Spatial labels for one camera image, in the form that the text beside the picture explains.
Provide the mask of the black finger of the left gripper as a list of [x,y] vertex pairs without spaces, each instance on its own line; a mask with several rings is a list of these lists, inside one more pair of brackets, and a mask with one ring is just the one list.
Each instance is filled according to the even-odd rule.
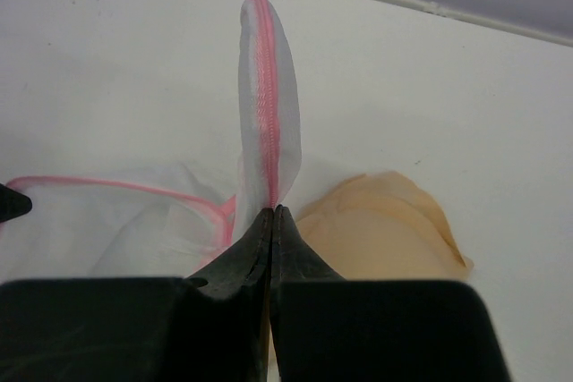
[[24,216],[31,210],[32,201],[28,196],[0,185],[0,223]]

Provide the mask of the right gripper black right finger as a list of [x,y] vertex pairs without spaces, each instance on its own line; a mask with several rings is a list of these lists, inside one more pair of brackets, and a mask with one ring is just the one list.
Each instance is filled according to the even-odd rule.
[[488,310],[459,281],[349,281],[274,212],[269,318],[284,381],[507,381]]

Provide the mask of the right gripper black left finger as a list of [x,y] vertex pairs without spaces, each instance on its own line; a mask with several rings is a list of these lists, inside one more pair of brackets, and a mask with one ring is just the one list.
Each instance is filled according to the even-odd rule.
[[273,217],[189,277],[3,284],[2,380],[265,380]]

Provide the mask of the beige bra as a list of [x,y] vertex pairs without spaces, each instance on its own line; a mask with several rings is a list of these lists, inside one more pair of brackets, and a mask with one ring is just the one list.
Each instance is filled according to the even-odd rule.
[[395,171],[344,180],[307,205],[296,226],[347,280],[466,281],[474,267],[438,202]]

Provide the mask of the white mesh laundry bag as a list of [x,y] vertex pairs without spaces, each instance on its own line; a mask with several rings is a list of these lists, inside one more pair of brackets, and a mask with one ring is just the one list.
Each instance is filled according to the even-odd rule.
[[269,0],[244,0],[240,21],[237,193],[224,199],[182,164],[14,178],[27,207],[1,219],[3,281],[188,276],[285,198],[302,160],[290,46]]

